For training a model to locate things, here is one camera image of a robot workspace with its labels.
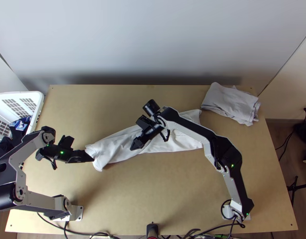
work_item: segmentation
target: plastic basket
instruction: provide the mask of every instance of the plastic basket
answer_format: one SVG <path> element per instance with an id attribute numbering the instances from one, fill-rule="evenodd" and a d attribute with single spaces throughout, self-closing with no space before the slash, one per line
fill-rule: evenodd
<path id="1" fill-rule="evenodd" d="M 20 118 L 32 116 L 27 134 L 33 132 L 43 106 L 44 95 L 39 91 L 0 93 L 0 141 L 11 137 L 8 125 Z"/>

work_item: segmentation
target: gray garment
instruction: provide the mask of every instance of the gray garment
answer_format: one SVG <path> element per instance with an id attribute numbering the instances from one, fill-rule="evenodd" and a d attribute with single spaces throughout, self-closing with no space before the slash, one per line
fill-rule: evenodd
<path id="1" fill-rule="evenodd" d="M 260 104 L 258 97 L 237 90 L 235 87 L 227 88 L 214 82 L 206 93 L 201 108 L 251 126 L 253 121 L 258 121 Z"/>

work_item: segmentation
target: tabletop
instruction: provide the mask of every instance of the tabletop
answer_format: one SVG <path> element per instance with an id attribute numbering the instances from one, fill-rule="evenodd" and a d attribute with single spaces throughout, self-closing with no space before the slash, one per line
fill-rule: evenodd
<path id="1" fill-rule="evenodd" d="M 256 94 L 252 87 L 240 90 Z M 135 125 L 142 107 L 154 99 L 179 112 L 199 109 L 209 86 L 154 85 L 51 85 L 37 130 L 56 130 L 75 138 L 74 149 L 85 149 L 110 134 Z M 203 126 L 227 137 L 242 154 L 242 177 L 254 202 L 251 220 L 234 233 L 298 229 L 282 171 L 263 115 L 250 127 L 203 110 Z M 161 235 L 182 235 L 192 228 L 202 231 L 227 224 L 220 206 L 230 199 L 221 173 L 205 158 L 203 149 L 137 155 L 109 164 L 98 172 L 92 163 L 57 163 L 31 155 L 25 162 L 28 189 L 54 196 L 63 194 L 84 206 L 82 221 L 70 222 L 78 232 L 109 231 L 114 235 L 144 235 L 146 225 L 158 223 Z M 11 210 L 6 231 L 62 234 L 34 212 Z M 217 233 L 228 233 L 229 228 Z"/>

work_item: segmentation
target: wooden floor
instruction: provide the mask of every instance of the wooden floor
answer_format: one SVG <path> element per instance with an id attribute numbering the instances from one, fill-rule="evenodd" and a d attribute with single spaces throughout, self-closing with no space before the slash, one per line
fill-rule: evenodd
<path id="1" fill-rule="evenodd" d="M 268 123 L 270 134 L 275 147 L 280 146 L 288 134 L 292 131 L 292 125 L 289 123 Z M 306 183 L 306 164 L 302 162 L 303 154 L 306 151 L 306 145 L 294 134 L 289 141 L 287 151 L 280 161 L 285 182 L 291 185 L 296 175 L 298 185 Z M 306 239 L 306 188 L 300 189 L 295 193 L 294 212 L 299 230 L 286 232 L 273 232 L 275 239 Z M 270 233 L 252 233 L 234 235 L 243 239 L 270 239 Z M 38 235 L 19 233 L 17 239 L 62 239 L 63 235 Z M 82 236 L 69 236 L 71 239 L 85 238 Z M 139 236 L 121 237 L 122 239 L 138 239 Z"/>

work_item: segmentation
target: cable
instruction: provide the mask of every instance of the cable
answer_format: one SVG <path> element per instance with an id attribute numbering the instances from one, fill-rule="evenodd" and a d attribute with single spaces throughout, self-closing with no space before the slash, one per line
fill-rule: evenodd
<path id="1" fill-rule="evenodd" d="M 303 110 L 305 111 L 305 117 L 304 117 L 304 120 L 303 120 L 303 123 L 304 123 L 305 120 L 306 120 L 306 108 L 304 108 Z M 283 142 L 283 144 L 282 144 L 280 147 L 277 147 L 275 150 L 278 150 L 278 149 L 282 148 L 282 147 L 285 145 L 285 143 L 288 141 L 288 139 L 291 138 L 291 136 L 292 136 L 293 133 L 294 133 L 294 130 L 288 135 L 288 137 L 286 137 L 286 139 L 285 139 L 285 141 Z"/>
<path id="2" fill-rule="evenodd" d="M 234 215 L 233 215 L 231 218 L 227 218 L 227 217 L 224 215 L 223 211 L 222 211 L 222 209 L 224 208 L 224 205 L 225 205 L 227 202 L 231 202 L 231 199 L 228 199 L 228 200 L 226 200 L 226 201 L 224 201 L 224 202 L 222 203 L 222 205 L 221 205 L 221 207 L 220 207 L 220 212 L 221 212 L 221 215 L 222 215 L 222 217 L 223 217 L 224 219 L 232 220 L 232 219 L 235 217 Z"/>
<path id="3" fill-rule="evenodd" d="M 281 154 L 281 156 L 280 156 L 280 158 L 279 158 L 279 162 L 280 162 L 282 156 L 285 154 L 285 151 L 287 150 L 287 146 L 288 146 L 289 141 L 290 141 L 290 138 L 288 139 L 287 143 L 285 144 L 285 149 L 283 150 L 283 152 L 282 152 L 282 154 Z"/>
<path id="4" fill-rule="evenodd" d="M 231 225 L 231 228 L 230 228 L 229 236 L 228 236 L 227 239 L 230 239 L 230 237 L 231 237 L 232 228 L 233 228 L 233 226 L 234 226 L 234 223 L 235 223 L 235 220 L 236 220 L 236 219 L 237 219 L 237 216 L 235 215 L 235 218 L 234 218 L 234 220 L 232 221 L 232 225 Z"/>
<path id="5" fill-rule="evenodd" d="M 304 108 L 303 110 L 305 111 L 305 117 L 304 117 L 304 120 L 303 120 L 303 123 L 304 123 L 304 122 L 306 122 L 306 108 Z M 293 135 L 293 133 L 294 133 L 294 130 L 292 130 L 292 132 L 288 135 L 288 137 L 285 139 L 284 143 L 280 147 L 275 149 L 275 150 L 280 149 L 285 145 L 285 148 L 284 148 L 281 156 L 279 157 L 279 162 L 280 162 L 281 158 L 283 157 L 283 155 L 285 154 L 285 151 L 287 150 L 288 143 L 289 143 L 290 138 Z"/>
<path id="6" fill-rule="evenodd" d="M 52 160 L 51 160 L 49 157 L 47 157 L 47 156 L 45 156 L 45 159 L 47 159 L 48 161 L 51 162 L 51 165 L 52 165 L 53 170 L 56 170 L 56 169 L 58 168 L 55 159 L 53 159 L 53 161 L 52 161 Z"/>
<path id="7" fill-rule="evenodd" d="M 54 226 L 54 227 L 56 227 L 56 228 L 59 228 L 59 229 L 61 229 L 61 230 L 64 231 L 64 227 L 60 227 L 60 226 L 58 226 L 58 225 L 55 225 L 55 224 L 53 224 L 53 223 L 47 221 L 46 219 L 44 219 L 44 218 L 39 214 L 39 212 L 37 212 L 37 215 L 38 215 L 43 221 L 45 221 L 46 223 L 48 223 L 48 224 L 50 224 L 50 225 L 52 225 L 52 226 Z M 112 237 L 113 239 L 120 239 L 120 238 L 118 238 L 118 237 L 116 237 L 116 236 L 112 236 L 112 235 L 110 235 L 110 234 L 108 234 L 108 233 L 104 233 L 104 232 L 84 233 L 84 232 L 72 231 L 72 230 L 69 230 L 69 229 L 66 229 L 66 228 L 65 228 L 65 231 L 66 231 L 66 232 L 70 232 L 70 233 L 75 234 L 75 235 L 91 236 L 91 237 L 92 237 L 92 236 L 104 236 L 104 237 Z"/>
<path id="8" fill-rule="evenodd" d="M 232 226 L 232 225 L 239 225 L 241 228 L 245 228 L 245 227 L 246 227 L 244 224 L 242 224 L 242 223 L 240 223 L 240 222 L 237 221 L 237 223 L 234 223 L 234 224 L 231 223 L 231 224 L 224 224 L 224 225 L 221 225 L 221 226 L 213 227 L 213 228 L 211 228 L 211 229 L 209 229 L 209 230 L 207 230 L 207 231 L 203 231 L 203 232 L 200 233 L 199 235 L 204 235 L 204 234 L 206 234 L 206 233 L 208 233 L 208 232 L 210 232 L 210 231 L 216 230 L 216 229 L 218 229 L 218 228 L 229 227 L 229 226 Z"/>
<path id="9" fill-rule="evenodd" d="M 159 114 L 156 114 L 156 115 L 154 116 L 155 122 L 158 123 L 158 124 L 160 124 L 160 125 L 161 125 L 162 122 L 163 122 L 163 127 L 166 127 L 165 121 L 164 121 L 161 117 L 158 117 L 159 115 L 160 115 L 160 113 L 159 113 Z M 170 130 L 167 129 L 167 136 L 166 136 L 166 137 L 164 136 L 164 134 L 163 134 L 162 132 L 160 132 L 160 136 L 163 138 L 164 142 L 167 142 L 167 141 L 170 139 Z"/>
<path id="10" fill-rule="evenodd" d="M 66 239 L 68 239 L 68 236 L 66 235 L 66 227 L 68 226 L 68 224 L 69 224 L 69 221 L 66 221 L 65 224 L 64 224 L 64 228 L 63 228 L 64 237 Z"/>

